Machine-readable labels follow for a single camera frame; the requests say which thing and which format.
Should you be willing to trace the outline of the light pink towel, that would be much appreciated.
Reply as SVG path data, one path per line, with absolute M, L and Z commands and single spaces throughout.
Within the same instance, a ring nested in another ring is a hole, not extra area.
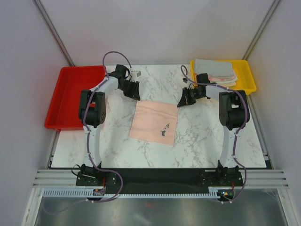
M 172 104 L 138 101 L 129 137 L 141 141 L 174 145 L 178 108 Z

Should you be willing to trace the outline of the grey towel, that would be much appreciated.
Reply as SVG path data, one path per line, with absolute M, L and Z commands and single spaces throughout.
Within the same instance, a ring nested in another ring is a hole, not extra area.
M 195 59 L 194 72 L 196 74 L 206 73 L 213 77 L 231 77 L 233 75 L 232 64 L 214 60 Z

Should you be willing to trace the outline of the pink patterned towel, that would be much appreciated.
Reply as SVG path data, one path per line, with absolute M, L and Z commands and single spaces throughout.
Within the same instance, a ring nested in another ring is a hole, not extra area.
M 220 78 L 208 75 L 208 78 L 209 78 L 209 81 L 236 81 L 238 79 L 235 74 L 233 74 L 230 77 L 220 77 Z

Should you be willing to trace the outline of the mint green towel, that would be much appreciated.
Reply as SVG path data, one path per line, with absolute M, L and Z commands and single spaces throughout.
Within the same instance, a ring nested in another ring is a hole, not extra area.
M 227 83 L 232 83 L 232 82 L 236 83 L 236 81 L 211 81 L 211 83 L 216 83 L 216 84 L 221 85 L 223 87 L 225 87 Z

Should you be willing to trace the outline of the orange fox towel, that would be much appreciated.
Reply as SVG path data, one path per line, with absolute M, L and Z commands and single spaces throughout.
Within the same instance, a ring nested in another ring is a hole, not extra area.
M 235 87 L 235 85 L 236 85 L 236 83 L 235 83 L 235 82 L 232 82 L 232 83 L 227 83 L 225 87 L 226 87 L 226 88 L 229 88 L 229 89 L 232 89 L 232 88 Z

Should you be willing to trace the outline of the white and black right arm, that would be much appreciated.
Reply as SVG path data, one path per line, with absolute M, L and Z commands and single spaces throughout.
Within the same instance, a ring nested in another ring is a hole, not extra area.
M 198 85 L 194 88 L 183 88 L 178 107 L 195 104 L 197 99 L 214 98 L 219 103 L 219 121 L 223 126 L 222 153 L 218 160 L 218 168 L 215 180 L 225 186 L 232 180 L 229 169 L 242 167 L 238 163 L 238 139 L 242 130 L 250 120 L 250 112 L 246 93 L 243 90 L 232 90 L 217 84 Z

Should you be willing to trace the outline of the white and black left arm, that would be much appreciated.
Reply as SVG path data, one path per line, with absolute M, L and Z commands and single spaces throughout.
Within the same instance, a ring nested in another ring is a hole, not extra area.
M 83 90 L 80 94 L 79 119 L 86 138 L 86 154 L 82 168 L 93 169 L 87 173 L 86 178 L 93 186 L 101 184 L 103 180 L 103 174 L 100 172 L 103 171 L 101 169 L 100 132 L 106 119 L 106 99 L 112 92 L 120 89 L 124 96 L 139 101 L 141 100 L 139 86 L 138 81 L 109 76 L 94 88 Z

